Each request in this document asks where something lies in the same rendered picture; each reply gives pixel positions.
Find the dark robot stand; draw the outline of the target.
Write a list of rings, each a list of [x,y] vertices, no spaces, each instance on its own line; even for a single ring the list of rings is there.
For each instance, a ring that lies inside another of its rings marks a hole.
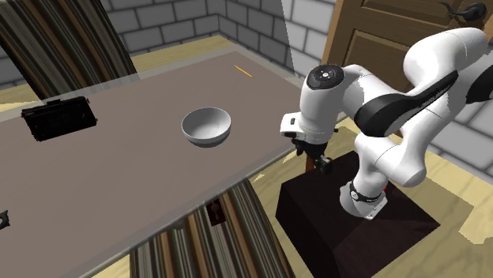
[[[373,220],[348,214],[340,187],[358,167],[351,151],[327,175],[313,170],[281,186],[276,218],[314,278],[371,278],[439,226],[392,183]]]

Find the white bowl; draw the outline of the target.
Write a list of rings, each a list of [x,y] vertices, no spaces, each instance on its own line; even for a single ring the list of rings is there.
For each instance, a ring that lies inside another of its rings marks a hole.
[[[201,107],[183,118],[181,129],[186,139],[194,145],[219,145],[231,131],[231,116],[218,107]]]

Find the brown wooden door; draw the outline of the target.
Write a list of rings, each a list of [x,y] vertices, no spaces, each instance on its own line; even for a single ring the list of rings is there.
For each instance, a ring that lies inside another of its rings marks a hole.
[[[360,65],[407,92],[403,60],[414,43],[451,28],[483,29],[491,15],[493,0],[337,0],[322,62]]]

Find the black rectangular device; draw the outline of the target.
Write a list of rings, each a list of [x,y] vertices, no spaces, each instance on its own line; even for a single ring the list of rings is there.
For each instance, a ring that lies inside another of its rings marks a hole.
[[[52,100],[42,106],[23,109],[21,117],[37,141],[46,141],[95,126],[97,118],[89,104],[84,96]]]

